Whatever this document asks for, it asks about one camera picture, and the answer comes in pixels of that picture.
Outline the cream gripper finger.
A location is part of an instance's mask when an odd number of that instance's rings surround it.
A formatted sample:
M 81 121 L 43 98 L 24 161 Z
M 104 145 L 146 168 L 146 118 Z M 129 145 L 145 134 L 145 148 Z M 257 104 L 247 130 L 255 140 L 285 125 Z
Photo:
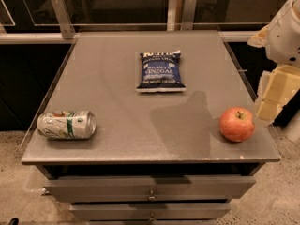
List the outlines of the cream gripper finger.
M 266 38 L 268 33 L 269 33 L 269 26 L 266 25 L 256 34 L 251 36 L 247 41 L 247 44 L 255 48 L 263 48 L 266 45 Z
M 279 64 L 271 72 L 264 71 L 255 100 L 255 119 L 274 122 L 299 89 L 299 67 Z

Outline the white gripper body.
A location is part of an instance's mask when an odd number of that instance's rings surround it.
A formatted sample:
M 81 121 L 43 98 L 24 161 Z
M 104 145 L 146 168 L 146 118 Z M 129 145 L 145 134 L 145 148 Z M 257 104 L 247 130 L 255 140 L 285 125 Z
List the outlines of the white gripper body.
M 267 58 L 300 67 L 300 0 L 288 0 L 269 23 Z

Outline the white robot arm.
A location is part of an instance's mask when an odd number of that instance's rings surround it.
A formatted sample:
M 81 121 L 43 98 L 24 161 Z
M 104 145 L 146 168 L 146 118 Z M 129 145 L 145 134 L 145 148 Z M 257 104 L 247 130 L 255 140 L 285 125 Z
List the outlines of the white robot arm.
M 254 122 L 267 126 L 300 89 L 300 0 L 287 0 L 247 44 L 264 47 L 266 57 L 277 65 L 262 73 L 254 103 Z

